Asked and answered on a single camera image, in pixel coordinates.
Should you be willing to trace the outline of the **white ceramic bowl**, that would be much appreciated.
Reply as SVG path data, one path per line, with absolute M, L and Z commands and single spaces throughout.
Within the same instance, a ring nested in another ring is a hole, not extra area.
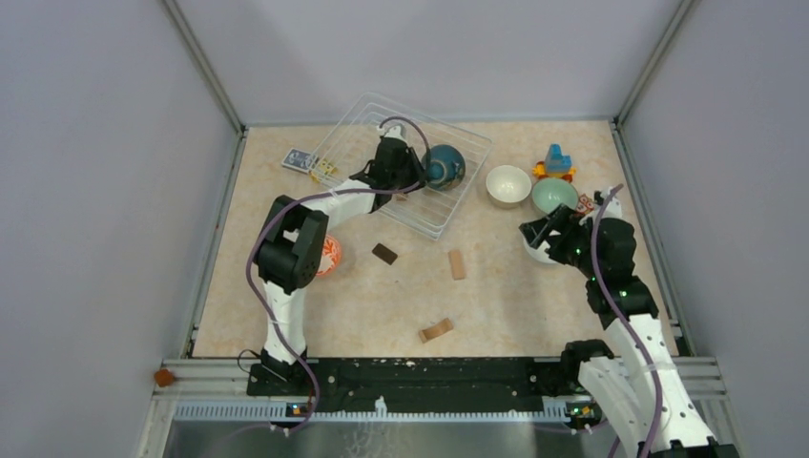
M 548 254 L 550 245 L 546 240 L 535 242 L 537 234 L 532 231 L 522 232 L 522 237 L 523 246 L 533 260 L 546 265 L 558 265 L 558 262 L 553 260 Z

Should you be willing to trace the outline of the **light green ceramic bowl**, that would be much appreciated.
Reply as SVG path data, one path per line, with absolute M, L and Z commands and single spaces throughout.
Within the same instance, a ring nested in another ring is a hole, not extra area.
M 548 177 L 533 185 L 530 198 L 541 215 L 548 215 L 560 205 L 575 209 L 579 195 L 576 189 L 564 179 Z

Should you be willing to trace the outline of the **dark teal patterned bowl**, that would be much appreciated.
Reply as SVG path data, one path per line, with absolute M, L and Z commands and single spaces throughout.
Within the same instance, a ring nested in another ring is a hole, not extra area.
M 466 176 L 467 163 L 461 152 L 447 144 L 438 144 L 430 149 L 429 162 L 425 164 L 426 187 L 448 192 L 459 187 Z

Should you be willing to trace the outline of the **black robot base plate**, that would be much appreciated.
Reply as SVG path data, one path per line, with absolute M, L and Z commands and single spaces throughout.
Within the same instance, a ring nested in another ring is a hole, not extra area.
M 253 397 L 301 398 L 318 413 L 539 412 L 552 398 L 584 394 L 556 358 L 321 358 L 308 366 L 250 368 Z

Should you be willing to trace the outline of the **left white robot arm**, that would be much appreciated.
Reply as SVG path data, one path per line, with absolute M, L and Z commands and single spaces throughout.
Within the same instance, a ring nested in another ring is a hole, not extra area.
M 405 140 L 383 136 L 374 157 L 339 185 L 304 198 L 281 195 L 274 200 L 246 267 L 258 270 L 247 280 L 268 318 L 260 360 L 281 393 L 294 394 L 305 383 L 304 302 L 327 233 L 378 211 L 396 195 L 425 187 L 430 156 L 429 148 L 418 155 Z

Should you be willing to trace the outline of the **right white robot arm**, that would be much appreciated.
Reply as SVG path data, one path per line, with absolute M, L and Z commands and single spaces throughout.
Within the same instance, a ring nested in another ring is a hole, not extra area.
M 605 339 L 567 343 L 559 379 L 587 392 L 630 457 L 737 457 L 695 407 L 663 336 L 650 289 L 634 273 L 633 226 L 561 205 L 519 227 L 526 249 L 576 268 Z

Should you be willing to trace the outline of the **orange patterned white bowl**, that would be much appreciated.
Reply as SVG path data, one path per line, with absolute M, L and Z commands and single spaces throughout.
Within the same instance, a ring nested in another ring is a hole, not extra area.
M 317 277 L 324 277 L 337 269 L 342 260 L 342 247 L 331 235 L 324 239 L 321 261 L 316 272 Z

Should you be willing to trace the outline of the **beige ceramic bowl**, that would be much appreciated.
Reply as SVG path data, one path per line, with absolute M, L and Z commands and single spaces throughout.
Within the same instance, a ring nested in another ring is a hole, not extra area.
M 529 196 L 532 182 L 522 169 L 512 165 L 493 168 L 486 177 L 486 190 L 491 203 L 498 208 L 518 207 Z

